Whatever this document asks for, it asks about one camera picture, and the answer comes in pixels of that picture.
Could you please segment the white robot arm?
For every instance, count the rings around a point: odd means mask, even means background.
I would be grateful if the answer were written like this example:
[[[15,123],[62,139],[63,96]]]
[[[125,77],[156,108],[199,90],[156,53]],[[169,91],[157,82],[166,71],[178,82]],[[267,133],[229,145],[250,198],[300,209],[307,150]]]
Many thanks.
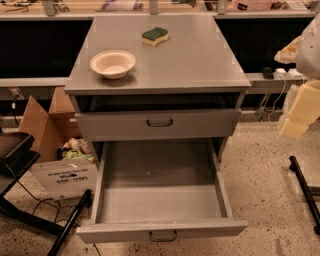
[[[297,71],[307,78],[295,96],[287,96],[290,108],[280,129],[281,136],[299,139],[320,117],[320,14],[299,37],[278,51],[274,60],[295,63]]]

